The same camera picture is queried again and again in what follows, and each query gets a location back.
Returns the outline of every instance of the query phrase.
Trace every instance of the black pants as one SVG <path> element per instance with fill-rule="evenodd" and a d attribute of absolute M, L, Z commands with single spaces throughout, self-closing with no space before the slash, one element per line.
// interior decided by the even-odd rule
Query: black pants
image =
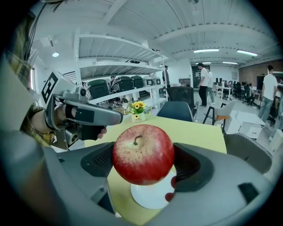
<path fill-rule="evenodd" d="M 207 87 L 200 86 L 199 88 L 199 96 L 202 100 L 202 105 L 207 105 Z"/>
<path fill-rule="evenodd" d="M 253 106 L 254 101 L 255 101 L 255 97 L 254 96 L 250 96 L 250 97 L 247 98 L 248 105 Z"/>

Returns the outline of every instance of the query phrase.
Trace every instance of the ceiling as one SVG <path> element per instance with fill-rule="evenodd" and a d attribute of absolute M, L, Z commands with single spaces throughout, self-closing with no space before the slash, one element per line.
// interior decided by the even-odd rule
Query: ceiling
<path fill-rule="evenodd" d="M 38 14 L 41 7 L 39 3 L 32 11 Z M 34 37 L 39 58 L 62 73 L 74 70 L 73 40 L 78 27 L 81 33 L 147 43 L 160 49 L 167 61 L 188 58 L 192 65 L 228 61 L 245 66 L 283 58 L 272 29 L 246 0 L 199 0 L 196 4 L 187 0 L 69 0 L 55 12 L 48 5 Z M 220 50 L 193 52 L 210 48 Z M 237 53 L 238 49 L 259 55 Z M 59 57 L 52 57 L 54 50 Z"/>

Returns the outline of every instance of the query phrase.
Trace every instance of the black handle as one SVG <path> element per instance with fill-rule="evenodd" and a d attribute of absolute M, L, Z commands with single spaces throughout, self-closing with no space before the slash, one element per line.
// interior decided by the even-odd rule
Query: black handle
<path fill-rule="evenodd" d="M 81 129 L 81 140 L 97 140 L 97 136 L 101 133 L 101 130 L 106 128 L 106 126 L 100 126 L 100 125 L 82 125 Z"/>

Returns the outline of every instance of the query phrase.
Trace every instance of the white plate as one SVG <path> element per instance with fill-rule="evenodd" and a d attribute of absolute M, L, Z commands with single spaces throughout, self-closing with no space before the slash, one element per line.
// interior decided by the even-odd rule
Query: white plate
<path fill-rule="evenodd" d="M 144 208 L 160 209 L 168 205 L 165 194 L 174 192 L 171 186 L 171 179 L 176 174 L 172 171 L 160 182 L 154 185 L 139 186 L 131 184 L 131 193 L 134 200 Z"/>

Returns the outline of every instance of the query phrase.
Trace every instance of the flower vase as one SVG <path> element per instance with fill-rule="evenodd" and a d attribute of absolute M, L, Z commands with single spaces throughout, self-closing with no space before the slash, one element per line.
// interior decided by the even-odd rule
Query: flower vase
<path fill-rule="evenodd" d="M 144 112 L 136 114 L 136 115 L 132 114 L 132 122 L 133 123 L 138 123 L 138 122 L 143 122 L 143 121 L 145 121 L 145 113 Z"/>

